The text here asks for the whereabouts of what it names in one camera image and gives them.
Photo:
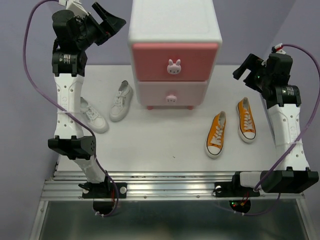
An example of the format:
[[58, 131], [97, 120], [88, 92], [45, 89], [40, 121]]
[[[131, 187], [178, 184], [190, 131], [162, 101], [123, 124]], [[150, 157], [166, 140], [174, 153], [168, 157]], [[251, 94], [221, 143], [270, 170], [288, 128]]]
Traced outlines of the orange sneaker one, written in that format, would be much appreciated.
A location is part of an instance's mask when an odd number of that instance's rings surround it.
[[205, 141], [207, 155], [216, 159], [224, 147], [224, 134], [226, 127], [226, 113], [221, 111], [213, 120]]
[[249, 99], [244, 97], [236, 105], [238, 113], [238, 134], [240, 138], [247, 144], [251, 144], [257, 136], [255, 122], [252, 116]]

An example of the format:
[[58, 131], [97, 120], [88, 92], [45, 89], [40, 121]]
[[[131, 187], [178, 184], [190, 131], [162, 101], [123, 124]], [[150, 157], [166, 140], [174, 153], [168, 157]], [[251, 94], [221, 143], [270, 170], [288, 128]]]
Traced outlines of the dark pink drawer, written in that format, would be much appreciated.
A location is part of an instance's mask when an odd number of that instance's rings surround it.
[[135, 75], [140, 82], [204, 82], [217, 51], [216, 43], [135, 43]]

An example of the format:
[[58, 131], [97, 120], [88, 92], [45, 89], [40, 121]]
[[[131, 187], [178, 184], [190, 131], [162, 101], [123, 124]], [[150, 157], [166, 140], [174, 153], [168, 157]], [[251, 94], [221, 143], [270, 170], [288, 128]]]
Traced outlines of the pink bunny knob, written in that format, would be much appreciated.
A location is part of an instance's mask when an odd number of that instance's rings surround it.
[[181, 72], [181, 60], [178, 59], [176, 62], [174, 62], [172, 59], [168, 60], [168, 66], [167, 66], [167, 72], [170, 75], [177, 75]]
[[166, 96], [166, 101], [170, 104], [175, 104], [177, 102], [177, 97], [174, 94], [169, 94]]

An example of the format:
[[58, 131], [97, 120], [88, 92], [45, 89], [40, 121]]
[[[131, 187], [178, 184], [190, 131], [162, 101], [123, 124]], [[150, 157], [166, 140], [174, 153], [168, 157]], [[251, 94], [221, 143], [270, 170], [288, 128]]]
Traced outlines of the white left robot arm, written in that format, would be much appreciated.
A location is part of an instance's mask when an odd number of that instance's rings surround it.
[[56, 35], [52, 51], [52, 72], [57, 90], [57, 124], [48, 147], [74, 161], [100, 197], [111, 193], [111, 184], [96, 160], [96, 137], [85, 136], [81, 116], [81, 92], [87, 64], [86, 50], [104, 44], [126, 21], [106, 11], [98, 2], [92, 8], [102, 19], [98, 23], [80, 1], [66, 0], [65, 9], [52, 15]]

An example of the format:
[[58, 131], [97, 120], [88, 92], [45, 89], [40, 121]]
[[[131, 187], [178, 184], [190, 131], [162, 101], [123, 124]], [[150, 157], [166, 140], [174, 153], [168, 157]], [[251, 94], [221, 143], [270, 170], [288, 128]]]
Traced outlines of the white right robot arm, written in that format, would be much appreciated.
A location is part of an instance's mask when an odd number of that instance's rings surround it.
[[300, 136], [301, 94], [289, 84], [293, 59], [284, 53], [271, 53], [267, 60], [249, 54], [233, 77], [239, 80], [245, 70], [247, 87], [259, 92], [266, 102], [266, 111], [274, 134], [277, 162], [270, 170], [241, 171], [230, 182], [231, 192], [242, 195], [248, 188], [256, 192], [299, 194], [319, 181], [319, 174], [310, 169]]

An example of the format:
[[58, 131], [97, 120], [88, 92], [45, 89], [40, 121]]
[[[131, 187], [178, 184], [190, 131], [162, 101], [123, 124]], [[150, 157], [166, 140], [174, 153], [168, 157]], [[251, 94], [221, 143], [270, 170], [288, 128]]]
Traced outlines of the white sneaker near arm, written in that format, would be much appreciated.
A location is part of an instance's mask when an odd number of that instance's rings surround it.
[[109, 130], [105, 118], [83, 97], [80, 98], [80, 111], [87, 126], [95, 133], [103, 134]]

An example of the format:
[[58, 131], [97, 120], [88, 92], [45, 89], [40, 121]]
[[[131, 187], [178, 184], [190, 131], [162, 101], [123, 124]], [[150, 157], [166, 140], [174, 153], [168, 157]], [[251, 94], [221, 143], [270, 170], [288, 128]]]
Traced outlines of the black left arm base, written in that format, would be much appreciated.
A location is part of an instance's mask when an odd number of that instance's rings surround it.
[[96, 216], [106, 218], [116, 212], [119, 199], [127, 197], [127, 183], [118, 182], [116, 188], [109, 181], [101, 183], [79, 183], [82, 189], [82, 198], [93, 200], [92, 209]]

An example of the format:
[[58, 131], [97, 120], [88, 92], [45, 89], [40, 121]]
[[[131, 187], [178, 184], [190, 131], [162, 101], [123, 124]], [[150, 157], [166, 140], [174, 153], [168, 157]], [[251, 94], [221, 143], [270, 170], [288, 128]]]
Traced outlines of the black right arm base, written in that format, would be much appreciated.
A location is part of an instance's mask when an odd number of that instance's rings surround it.
[[244, 215], [251, 209], [251, 197], [259, 197], [260, 193], [232, 181], [221, 181], [214, 183], [212, 195], [217, 198], [231, 198], [229, 200], [231, 209]]

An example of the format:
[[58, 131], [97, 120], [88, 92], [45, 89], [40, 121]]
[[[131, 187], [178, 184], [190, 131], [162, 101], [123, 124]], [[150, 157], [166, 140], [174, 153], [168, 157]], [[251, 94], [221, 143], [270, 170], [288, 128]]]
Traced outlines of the white shoe cabinet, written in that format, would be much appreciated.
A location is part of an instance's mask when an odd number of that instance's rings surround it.
[[[223, 43], [214, 3], [211, 0], [133, 1], [128, 31], [128, 47], [135, 91], [136, 83], [140, 81], [136, 77], [132, 46], [137, 43], [218, 44], [213, 68], [209, 79], [206, 80], [209, 86]], [[144, 107], [151, 110], [155, 107], [171, 108], [174, 106], [180, 105]]]

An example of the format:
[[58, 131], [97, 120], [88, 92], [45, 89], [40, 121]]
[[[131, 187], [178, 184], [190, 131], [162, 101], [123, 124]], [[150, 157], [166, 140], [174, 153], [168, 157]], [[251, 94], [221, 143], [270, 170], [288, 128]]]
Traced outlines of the white sneaker near cabinet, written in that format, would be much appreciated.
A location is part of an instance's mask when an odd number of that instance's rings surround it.
[[128, 81], [122, 81], [110, 108], [109, 117], [112, 122], [119, 122], [127, 116], [133, 95], [133, 88]]

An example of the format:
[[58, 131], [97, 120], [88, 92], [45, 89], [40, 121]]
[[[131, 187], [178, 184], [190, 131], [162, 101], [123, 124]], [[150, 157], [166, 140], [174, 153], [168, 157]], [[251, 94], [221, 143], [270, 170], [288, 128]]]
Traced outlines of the aluminium rail frame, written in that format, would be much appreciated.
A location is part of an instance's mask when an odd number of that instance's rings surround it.
[[223, 171], [114, 171], [125, 182], [116, 214], [96, 216], [85, 199], [82, 172], [61, 160], [41, 192], [30, 234], [32, 240], [316, 240], [303, 194], [263, 193], [251, 198], [249, 216], [231, 211], [217, 198]]

